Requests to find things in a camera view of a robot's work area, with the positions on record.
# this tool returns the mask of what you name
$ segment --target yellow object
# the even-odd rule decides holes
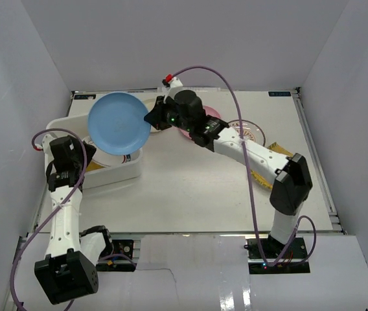
[[[272,150],[274,152],[277,152],[279,154],[286,154],[289,157],[293,157],[293,154],[291,154],[289,151],[287,151],[285,148],[279,146],[277,143],[273,143],[268,147],[269,150]],[[259,175],[259,173],[255,172],[255,171],[251,171],[251,175],[256,179],[256,181],[258,182],[259,185],[268,188],[268,189],[272,189],[272,185],[269,184],[266,179],[264,179],[261,175]]]
[[[87,166],[86,172],[91,172],[92,170],[100,170],[101,168],[104,168],[104,167],[102,165],[99,165],[98,163],[93,162],[92,160]]]

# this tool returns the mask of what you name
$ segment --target red cable tip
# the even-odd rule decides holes
[[[168,75],[165,77],[165,82],[169,83],[172,80],[173,76],[172,75]]]

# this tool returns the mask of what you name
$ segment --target wall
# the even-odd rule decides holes
[[[368,0],[348,3],[306,79],[303,104],[339,218],[368,264]]]
[[[0,0],[0,310],[45,183],[30,140],[64,116],[69,95],[20,0]]]
[[[161,85],[210,65],[237,89],[301,86],[348,0],[23,0],[71,90]],[[217,86],[210,73],[184,83]]]

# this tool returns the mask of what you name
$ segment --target white bin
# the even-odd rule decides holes
[[[51,121],[47,125],[49,128],[64,128],[71,130],[77,134],[80,138],[89,135],[87,131],[87,116],[77,115],[76,117],[66,117]],[[67,136],[65,132],[53,132],[57,137]],[[93,188],[98,186],[107,185],[109,183],[116,183],[118,181],[135,178],[141,175],[142,172],[142,148],[131,154],[131,161],[120,164],[119,166],[105,167],[91,172],[86,172],[83,188]],[[45,154],[45,165],[47,166],[51,160],[49,156]]]

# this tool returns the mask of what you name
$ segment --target white wall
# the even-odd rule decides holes
[[[23,0],[70,90],[210,65],[237,89],[301,86],[348,0]],[[210,73],[185,82],[217,86]]]
[[[69,95],[20,0],[0,0],[0,309],[45,183],[30,140],[64,116]]]
[[[368,263],[368,0],[348,3],[306,79],[303,104],[339,218]]]

